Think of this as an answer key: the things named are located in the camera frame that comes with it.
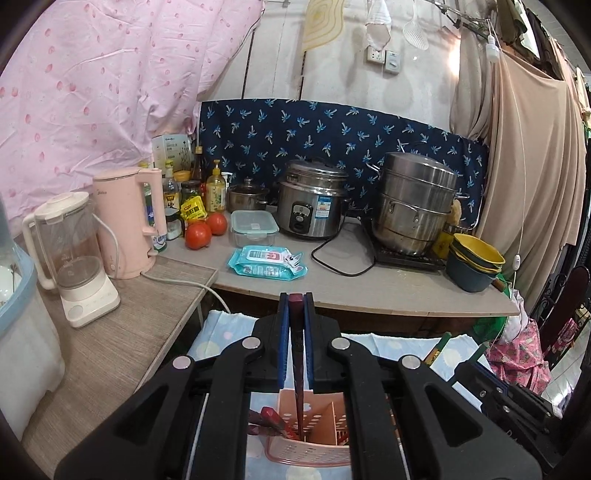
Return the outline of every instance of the palm tree print fabric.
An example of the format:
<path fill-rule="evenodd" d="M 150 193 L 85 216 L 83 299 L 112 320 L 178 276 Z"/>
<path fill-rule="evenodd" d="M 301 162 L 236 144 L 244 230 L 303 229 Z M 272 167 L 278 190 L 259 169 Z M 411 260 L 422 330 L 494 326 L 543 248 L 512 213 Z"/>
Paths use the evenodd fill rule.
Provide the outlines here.
<path fill-rule="evenodd" d="M 382 166 L 388 152 L 405 151 L 454 170 L 458 191 L 469 196 L 461 200 L 462 225 L 478 217 L 489 157 L 481 142 L 396 115 L 306 100 L 204 102 L 200 119 L 207 165 L 218 158 L 223 171 L 251 177 L 275 194 L 289 161 L 322 158 L 349 174 L 351 208 L 370 213 L 379 177 L 368 164 Z"/>

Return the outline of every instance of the yellow seasoning packet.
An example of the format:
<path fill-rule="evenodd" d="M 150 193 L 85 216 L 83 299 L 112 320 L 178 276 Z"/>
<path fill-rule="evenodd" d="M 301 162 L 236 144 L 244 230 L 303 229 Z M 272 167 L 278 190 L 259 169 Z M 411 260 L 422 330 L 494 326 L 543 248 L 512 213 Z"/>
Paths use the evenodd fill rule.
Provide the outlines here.
<path fill-rule="evenodd" d="M 200 196 L 190 198 L 181 205 L 181 218 L 187 223 L 189 220 L 203 220 L 207 212 Z"/>

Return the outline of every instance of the slotted spoon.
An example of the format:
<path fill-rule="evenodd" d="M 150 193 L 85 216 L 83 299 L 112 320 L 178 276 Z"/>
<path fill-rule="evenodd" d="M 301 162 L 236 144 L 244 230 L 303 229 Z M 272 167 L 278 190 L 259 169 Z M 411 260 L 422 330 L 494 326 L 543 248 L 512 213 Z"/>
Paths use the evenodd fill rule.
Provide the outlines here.
<path fill-rule="evenodd" d="M 417 4 L 415 0 L 413 0 L 413 19 L 404 25 L 402 34 L 413 47 L 417 47 L 419 50 L 427 50 L 429 48 L 427 36 L 421 25 L 418 24 Z"/>

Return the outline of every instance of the black cooktop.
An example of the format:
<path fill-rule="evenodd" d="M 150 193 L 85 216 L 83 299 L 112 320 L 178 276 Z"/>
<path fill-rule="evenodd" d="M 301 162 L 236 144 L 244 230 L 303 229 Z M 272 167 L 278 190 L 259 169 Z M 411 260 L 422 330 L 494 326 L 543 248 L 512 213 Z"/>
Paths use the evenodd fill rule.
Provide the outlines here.
<path fill-rule="evenodd" d="M 409 257 L 408 255 L 395 252 L 383 246 L 374 236 L 371 228 L 371 219 L 362 219 L 361 224 L 374 249 L 374 256 L 377 263 L 432 272 L 445 269 L 445 262 L 430 250 L 422 257 Z"/>

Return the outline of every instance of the stainless steel pot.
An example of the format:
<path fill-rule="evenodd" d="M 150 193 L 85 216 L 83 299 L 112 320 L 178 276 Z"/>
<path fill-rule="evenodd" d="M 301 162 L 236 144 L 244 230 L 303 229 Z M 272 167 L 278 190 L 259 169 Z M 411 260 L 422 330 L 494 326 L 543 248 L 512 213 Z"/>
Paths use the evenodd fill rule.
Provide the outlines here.
<path fill-rule="evenodd" d="M 279 227 L 314 239 L 336 234 L 346 209 L 347 176 L 319 161 L 291 162 L 279 187 Z"/>
<path fill-rule="evenodd" d="M 267 207 L 269 189 L 253 184 L 252 179 L 244 179 L 240 185 L 228 188 L 228 212 L 235 210 L 264 210 Z"/>
<path fill-rule="evenodd" d="M 456 195 L 456 173 L 435 160 L 390 153 L 380 169 L 373 221 L 376 238 L 405 255 L 423 255 L 437 240 Z"/>

